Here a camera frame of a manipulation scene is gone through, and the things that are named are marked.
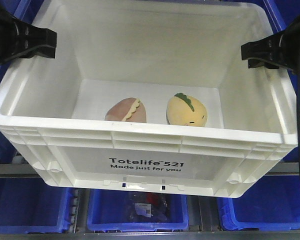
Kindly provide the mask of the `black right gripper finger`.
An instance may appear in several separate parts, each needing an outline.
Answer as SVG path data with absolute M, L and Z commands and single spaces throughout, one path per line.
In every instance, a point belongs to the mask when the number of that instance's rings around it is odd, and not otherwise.
M 241 46 L 241 59 L 248 68 L 285 68 L 300 71 L 300 15 L 285 29 Z

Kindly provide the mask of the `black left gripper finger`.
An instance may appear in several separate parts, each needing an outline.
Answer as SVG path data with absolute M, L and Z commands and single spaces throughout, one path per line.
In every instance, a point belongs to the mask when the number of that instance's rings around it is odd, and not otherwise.
M 54 59 L 56 48 L 56 32 L 28 24 L 0 5 L 0 65 L 36 55 Z

